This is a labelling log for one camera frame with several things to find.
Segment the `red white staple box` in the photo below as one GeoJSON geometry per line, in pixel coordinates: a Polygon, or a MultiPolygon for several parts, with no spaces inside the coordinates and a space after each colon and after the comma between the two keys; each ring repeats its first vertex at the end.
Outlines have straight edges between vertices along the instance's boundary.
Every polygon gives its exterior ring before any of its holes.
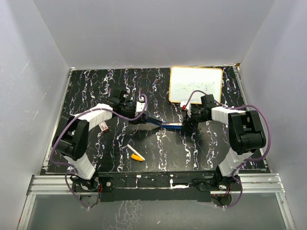
{"type": "Polygon", "coordinates": [[[101,122],[100,124],[98,124],[98,126],[100,127],[101,131],[104,133],[104,132],[107,132],[109,130],[107,124],[105,121],[101,122]]]}

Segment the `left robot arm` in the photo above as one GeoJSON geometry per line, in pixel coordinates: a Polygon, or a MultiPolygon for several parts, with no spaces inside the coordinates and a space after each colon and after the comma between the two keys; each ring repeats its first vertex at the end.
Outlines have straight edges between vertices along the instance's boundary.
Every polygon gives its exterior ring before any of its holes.
{"type": "Polygon", "coordinates": [[[94,191],[99,186],[99,179],[94,176],[95,167],[90,163],[86,149],[89,132],[99,124],[117,116],[126,121],[135,121],[146,109],[144,96],[137,102],[127,99],[128,93],[124,90],[115,90],[102,103],[76,115],[62,117],[58,124],[54,139],[50,162],[64,165],[63,162],[53,161],[53,154],[59,152],[68,161],[77,176],[83,179],[82,185],[88,191],[94,191]]]}

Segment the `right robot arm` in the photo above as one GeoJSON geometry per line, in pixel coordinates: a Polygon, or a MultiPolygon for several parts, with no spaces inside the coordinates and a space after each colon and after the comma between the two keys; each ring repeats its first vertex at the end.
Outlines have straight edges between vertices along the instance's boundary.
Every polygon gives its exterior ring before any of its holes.
{"type": "Polygon", "coordinates": [[[225,190],[236,181],[240,165],[266,145],[258,111],[236,110],[218,104],[212,94],[201,97],[201,106],[192,106],[187,100],[181,101],[180,107],[186,112],[183,128],[188,131],[197,129],[199,123],[207,121],[220,122],[228,127],[230,149],[211,179],[217,189],[225,190]]]}

